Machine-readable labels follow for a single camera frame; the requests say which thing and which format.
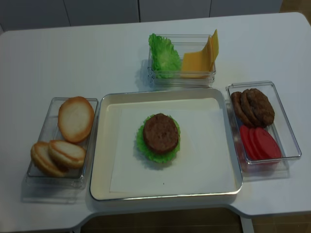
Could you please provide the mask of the green lettuce under patty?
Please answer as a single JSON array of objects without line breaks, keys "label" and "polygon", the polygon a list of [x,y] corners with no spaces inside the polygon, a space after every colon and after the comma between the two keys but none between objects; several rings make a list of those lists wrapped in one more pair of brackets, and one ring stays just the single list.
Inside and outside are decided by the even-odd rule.
[{"label": "green lettuce under patty", "polygon": [[137,149],[147,158],[149,159],[150,161],[153,161],[153,162],[156,162],[156,163],[167,163],[167,162],[170,162],[171,160],[173,160],[177,153],[179,152],[180,150],[180,134],[181,134],[181,131],[180,131],[180,127],[178,125],[178,123],[170,116],[168,115],[169,117],[171,117],[176,126],[177,126],[177,129],[178,129],[178,133],[179,133],[179,142],[177,144],[177,147],[171,151],[171,152],[168,152],[168,153],[165,153],[165,154],[156,154],[154,152],[152,152],[148,147],[147,145],[145,144],[144,142],[144,139],[143,139],[143,127],[144,127],[144,123],[146,122],[146,120],[148,120],[150,117],[152,117],[154,115],[150,115],[148,116],[144,122],[143,122],[143,125],[141,125],[137,131],[137,134],[136,134],[136,146],[137,146]]}]

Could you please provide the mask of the green lettuce leaf in container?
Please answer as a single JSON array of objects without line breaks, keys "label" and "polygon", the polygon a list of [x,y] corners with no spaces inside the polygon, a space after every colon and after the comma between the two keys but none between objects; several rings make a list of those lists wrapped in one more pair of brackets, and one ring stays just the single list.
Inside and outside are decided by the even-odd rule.
[{"label": "green lettuce leaf in container", "polygon": [[181,60],[170,39],[160,35],[149,36],[149,46],[152,54],[152,69],[157,72],[158,78],[174,78],[181,70]]}]

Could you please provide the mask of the clear lettuce cheese container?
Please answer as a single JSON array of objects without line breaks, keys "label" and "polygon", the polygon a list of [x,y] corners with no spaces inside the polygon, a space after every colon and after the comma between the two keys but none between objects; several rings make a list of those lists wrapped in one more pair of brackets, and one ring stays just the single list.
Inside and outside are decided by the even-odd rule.
[{"label": "clear lettuce cheese container", "polygon": [[[156,34],[171,40],[174,49],[177,50],[181,64],[185,53],[198,52],[208,50],[208,39],[212,36],[209,34]],[[183,79],[181,78],[181,70],[176,72],[174,78],[162,79],[158,78],[157,72],[152,69],[152,54],[149,46],[148,58],[148,77],[157,87],[210,87],[212,86],[216,74],[214,63],[213,70],[207,73],[204,79]]]}]

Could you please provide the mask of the yellow cheese slice stack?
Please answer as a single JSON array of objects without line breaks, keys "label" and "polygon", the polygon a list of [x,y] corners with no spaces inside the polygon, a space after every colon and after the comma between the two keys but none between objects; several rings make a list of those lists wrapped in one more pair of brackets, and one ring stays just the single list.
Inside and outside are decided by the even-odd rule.
[{"label": "yellow cheese slice stack", "polygon": [[218,42],[218,31],[214,31],[213,35],[208,39],[208,54],[209,54],[209,70],[212,71],[214,63],[219,54],[219,42]]}]

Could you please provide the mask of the brown patty on tray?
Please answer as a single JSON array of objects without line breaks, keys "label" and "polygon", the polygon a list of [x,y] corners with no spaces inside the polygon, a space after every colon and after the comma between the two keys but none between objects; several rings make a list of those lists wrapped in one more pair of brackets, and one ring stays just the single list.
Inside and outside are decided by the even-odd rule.
[{"label": "brown patty on tray", "polygon": [[159,113],[144,123],[143,139],[152,152],[165,154],[177,147],[179,133],[174,120],[163,113]]}]

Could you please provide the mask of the large round bun half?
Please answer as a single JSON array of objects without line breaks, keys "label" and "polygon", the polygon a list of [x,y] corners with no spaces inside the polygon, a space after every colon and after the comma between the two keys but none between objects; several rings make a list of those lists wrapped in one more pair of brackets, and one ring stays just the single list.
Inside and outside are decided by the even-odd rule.
[{"label": "large round bun half", "polygon": [[80,143],[89,136],[94,116],[95,112],[86,98],[69,98],[59,108],[58,128],[66,141]]}]

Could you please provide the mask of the rear brown patty in container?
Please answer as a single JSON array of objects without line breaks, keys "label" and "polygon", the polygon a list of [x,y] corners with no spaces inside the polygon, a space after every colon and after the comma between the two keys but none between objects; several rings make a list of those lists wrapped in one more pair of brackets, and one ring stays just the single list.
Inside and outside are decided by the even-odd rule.
[{"label": "rear brown patty in container", "polygon": [[231,100],[233,104],[233,109],[236,114],[236,116],[240,119],[240,121],[247,127],[251,128],[253,127],[253,124],[250,122],[250,120],[247,118],[246,114],[242,110],[241,107],[241,92],[234,92],[231,94]]}]

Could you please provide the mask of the red tomato slice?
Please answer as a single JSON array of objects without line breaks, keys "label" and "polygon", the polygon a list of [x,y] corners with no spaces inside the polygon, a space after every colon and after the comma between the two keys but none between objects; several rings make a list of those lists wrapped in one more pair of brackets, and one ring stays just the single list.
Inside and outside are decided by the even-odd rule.
[{"label": "red tomato slice", "polygon": [[261,155],[259,149],[257,148],[255,144],[254,133],[255,133],[255,128],[250,128],[248,132],[248,138],[251,144],[251,149],[253,151],[254,156],[256,157],[256,160],[263,160],[263,156]]},{"label": "red tomato slice", "polygon": [[249,129],[245,125],[240,126],[240,135],[241,135],[243,146],[244,146],[246,153],[248,155],[248,158],[250,160],[255,160],[256,157],[255,157],[255,154],[252,150],[250,139],[249,139]]},{"label": "red tomato slice", "polygon": [[282,157],[281,150],[273,137],[263,128],[256,128],[254,141],[261,157],[265,159],[279,159]]}]

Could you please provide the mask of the small bun half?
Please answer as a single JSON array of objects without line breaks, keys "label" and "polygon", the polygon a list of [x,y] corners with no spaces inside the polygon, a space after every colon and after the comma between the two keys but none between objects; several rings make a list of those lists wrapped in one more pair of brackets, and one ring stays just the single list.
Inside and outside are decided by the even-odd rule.
[{"label": "small bun half", "polygon": [[86,150],[79,145],[64,140],[51,140],[48,143],[49,155],[59,165],[78,169],[84,165]]},{"label": "small bun half", "polygon": [[58,165],[51,159],[47,142],[37,142],[32,145],[31,159],[41,172],[50,177],[65,177],[68,172],[66,167]]}]

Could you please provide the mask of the middle brown patty in container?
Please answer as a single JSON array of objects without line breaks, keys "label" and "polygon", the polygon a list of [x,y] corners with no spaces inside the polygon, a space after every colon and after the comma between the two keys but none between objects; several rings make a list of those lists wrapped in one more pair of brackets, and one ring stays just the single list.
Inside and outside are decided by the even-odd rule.
[{"label": "middle brown patty in container", "polygon": [[244,111],[247,118],[250,120],[250,122],[255,126],[259,127],[261,125],[261,122],[255,117],[251,106],[248,102],[247,93],[249,92],[248,89],[244,90],[241,94],[241,107]]}]

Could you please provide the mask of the middle red tomato slice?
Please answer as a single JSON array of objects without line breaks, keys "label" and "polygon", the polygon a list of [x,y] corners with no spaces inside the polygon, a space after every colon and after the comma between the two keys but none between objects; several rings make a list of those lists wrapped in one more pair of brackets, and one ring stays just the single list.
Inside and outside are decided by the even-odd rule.
[{"label": "middle red tomato slice", "polygon": [[250,128],[248,132],[248,138],[251,144],[251,149],[253,151],[254,156],[256,157],[256,160],[263,160],[263,156],[261,155],[259,149],[257,148],[255,144],[254,133],[255,133],[255,128]]}]

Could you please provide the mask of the front brown patty in container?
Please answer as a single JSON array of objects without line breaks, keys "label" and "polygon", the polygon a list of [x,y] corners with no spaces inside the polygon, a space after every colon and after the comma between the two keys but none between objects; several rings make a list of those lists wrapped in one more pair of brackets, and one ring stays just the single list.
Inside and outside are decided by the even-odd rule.
[{"label": "front brown patty in container", "polygon": [[256,88],[251,88],[246,95],[255,117],[266,126],[272,125],[275,112],[267,96]]}]

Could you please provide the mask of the clear patty tomato container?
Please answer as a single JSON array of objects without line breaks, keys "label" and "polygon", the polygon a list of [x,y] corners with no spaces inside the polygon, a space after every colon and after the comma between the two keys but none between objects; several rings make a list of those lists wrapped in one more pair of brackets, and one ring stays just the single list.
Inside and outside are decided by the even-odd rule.
[{"label": "clear patty tomato container", "polygon": [[264,159],[258,162],[247,158],[246,150],[242,145],[240,135],[240,126],[242,122],[238,120],[238,117],[233,113],[232,101],[226,101],[230,128],[243,178],[247,181],[287,178],[289,177],[290,165],[295,160],[300,159],[302,153],[275,85],[271,81],[233,83],[226,87],[226,91],[230,96],[234,91],[244,91],[252,87],[257,88],[267,96],[276,112],[276,120],[271,126],[266,127],[265,130],[278,144],[281,151],[281,158]]}]

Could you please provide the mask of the front red tomato slice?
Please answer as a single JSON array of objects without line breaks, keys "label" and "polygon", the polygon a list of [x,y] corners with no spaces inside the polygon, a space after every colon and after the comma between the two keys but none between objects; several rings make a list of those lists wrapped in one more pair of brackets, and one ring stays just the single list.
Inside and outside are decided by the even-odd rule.
[{"label": "front red tomato slice", "polygon": [[265,159],[279,159],[282,157],[281,150],[273,137],[263,128],[256,128],[254,141],[261,157]]}]

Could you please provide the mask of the left small bun half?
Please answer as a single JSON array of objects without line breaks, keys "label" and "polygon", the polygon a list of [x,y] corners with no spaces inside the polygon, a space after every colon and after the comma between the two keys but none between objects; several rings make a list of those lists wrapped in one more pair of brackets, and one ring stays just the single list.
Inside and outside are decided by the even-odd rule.
[{"label": "left small bun half", "polygon": [[68,172],[66,167],[58,165],[51,159],[47,142],[37,142],[32,145],[31,159],[41,172],[50,177],[65,177]]}]

